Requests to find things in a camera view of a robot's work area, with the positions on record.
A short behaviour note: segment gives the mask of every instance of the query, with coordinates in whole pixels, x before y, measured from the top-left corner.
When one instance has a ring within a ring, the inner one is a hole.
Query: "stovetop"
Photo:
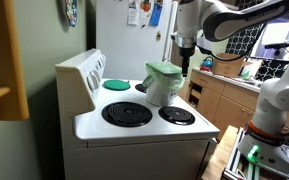
[[[159,115],[161,107],[146,101],[146,94],[135,89],[141,81],[130,81],[130,89],[125,91],[112,91],[100,87],[94,100],[95,110],[78,115],[74,120],[75,135],[86,141],[98,139],[123,139],[123,138],[150,138],[150,137],[181,137],[185,139],[200,139],[216,137],[219,130],[197,113],[180,97],[176,97],[171,106],[182,108],[193,114],[195,121],[191,125],[181,126],[164,120]],[[107,122],[102,116],[102,110],[115,102],[132,102],[147,107],[152,112],[152,119],[140,127],[120,127]]]

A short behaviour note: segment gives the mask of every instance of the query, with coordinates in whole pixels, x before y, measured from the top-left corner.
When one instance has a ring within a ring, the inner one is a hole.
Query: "wooden drawer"
[[[192,71],[191,81],[216,93],[222,94],[225,82],[200,72]]]
[[[223,96],[253,111],[256,109],[258,93],[254,91],[226,83],[223,90]]]

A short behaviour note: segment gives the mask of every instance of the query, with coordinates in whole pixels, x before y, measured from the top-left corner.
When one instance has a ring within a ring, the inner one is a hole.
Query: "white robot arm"
[[[288,11],[289,0],[266,0],[242,11],[231,11],[219,1],[182,0],[177,14],[178,33],[172,38],[183,57],[183,76],[194,54],[199,30],[204,31],[206,39],[216,42]],[[250,162],[289,179],[289,149],[281,138],[287,111],[289,66],[281,79],[262,84],[254,117],[238,149]]]

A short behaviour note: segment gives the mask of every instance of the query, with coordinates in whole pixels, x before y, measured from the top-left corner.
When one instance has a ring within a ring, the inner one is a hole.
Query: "white refrigerator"
[[[160,1],[97,1],[96,48],[107,59],[103,77],[144,80],[147,76],[145,62],[170,60],[170,35],[173,33],[178,3],[163,0],[162,8],[156,6],[153,11],[156,2]],[[156,18],[159,13],[158,25],[151,25],[151,18]]]

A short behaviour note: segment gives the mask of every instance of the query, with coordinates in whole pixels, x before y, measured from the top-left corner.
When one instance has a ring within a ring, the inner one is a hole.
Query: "cabinet door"
[[[218,139],[222,138],[228,125],[244,127],[252,117],[253,111],[222,97],[213,118],[213,124],[220,129]]]
[[[212,122],[220,98],[220,95],[212,92],[209,89],[203,88],[197,106],[197,111],[202,114],[207,120]]]

